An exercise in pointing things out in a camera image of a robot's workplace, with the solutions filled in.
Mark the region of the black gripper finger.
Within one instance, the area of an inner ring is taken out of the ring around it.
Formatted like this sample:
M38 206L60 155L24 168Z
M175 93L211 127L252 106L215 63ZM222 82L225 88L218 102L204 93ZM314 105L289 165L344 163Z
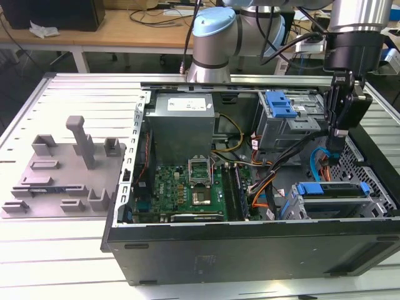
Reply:
M339 114L339 137L348 135L350 129L355 128L361 122L372 103L372 97L365 94L362 87L356 84L344 99L344 106Z
M336 128L336 104L340 96L341 87L332 85L330 89L324 92L324 115L329 130L329 139L339 139L340 135Z

